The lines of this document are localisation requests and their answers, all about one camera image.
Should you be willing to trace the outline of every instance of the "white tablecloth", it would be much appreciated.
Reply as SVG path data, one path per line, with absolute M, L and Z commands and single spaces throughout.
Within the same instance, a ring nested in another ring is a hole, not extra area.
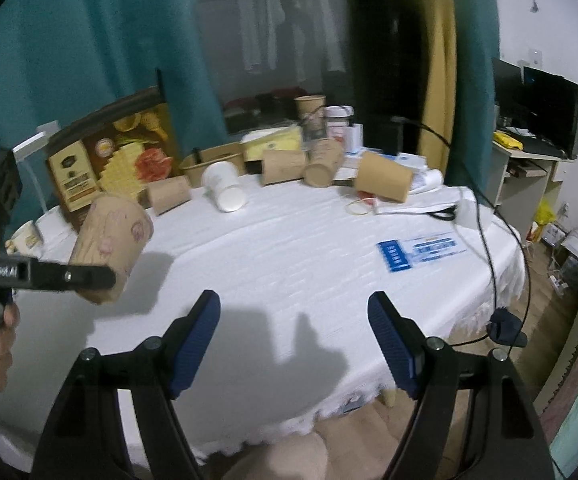
M 376 290 L 427 336 L 486 323 L 492 287 L 478 232 L 457 229 L 467 253 L 390 273 L 377 243 L 452 224 L 426 215 L 353 216 L 345 211 L 349 189 L 262 188 L 255 176 L 242 182 L 248 203 L 237 212 L 217 211 L 199 189 L 191 202 L 154 218 L 154 236 L 116 304 L 20 292 L 22 323 L 0 421 L 39 435 L 83 348 L 133 349 L 184 316 L 206 288 L 220 295 L 222 316 L 193 386 L 174 402 L 201 454 L 307 432 L 317 416 L 392 385 L 367 321 Z M 486 238 L 499 301 L 508 304 L 524 283 L 521 254 L 497 219 Z M 66 261 L 74 240 L 53 246 L 47 259 Z M 120 401 L 132 458 L 144 462 L 130 394 Z

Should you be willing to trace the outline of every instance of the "metal bolt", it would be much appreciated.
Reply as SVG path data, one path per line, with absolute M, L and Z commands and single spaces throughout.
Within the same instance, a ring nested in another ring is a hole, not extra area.
M 80 352 L 80 359 L 83 361 L 91 361 L 96 355 L 98 355 L 98 350 L 95 348 L 85 348 Z
M 426 339 L 426 345 L 431 349 L 431 350 L 442 350 L 444 348 L 444 341 L 442 339 L 440 339 L 439 337 L 428 337 Z
M 494 348 L 491 355 L 493 356 L 493 359 L 500 362 L 506 361 L 506 358 L 509 357 L 509 354 L 507 354 L 502 348 Z
M 147 350 L 157 350 L 162 345 L 162 338 L 158 337 L 157 335 L 152 335 L 151 337 L 147 337 L 144 341 L 144 348 Z

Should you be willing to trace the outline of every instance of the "white jar lid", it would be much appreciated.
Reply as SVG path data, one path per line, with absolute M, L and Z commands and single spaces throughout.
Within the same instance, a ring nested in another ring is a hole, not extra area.
M 327 117 L 344 119 L 351 117 L 354 114 L 354 108 L 352 106 L 327 106 L 325 108 L 325 114 Z

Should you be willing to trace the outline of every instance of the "blue label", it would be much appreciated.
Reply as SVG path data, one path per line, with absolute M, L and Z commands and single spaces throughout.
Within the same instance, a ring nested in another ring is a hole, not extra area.
M 397 240 L 380 242 L 378 247 L 382 251 L 384 259 L 387 261 L 390 272 L 398 272 L 399 270 L 411 268 L 411 263 L 409 263 L 405 251 L 402 250 Z

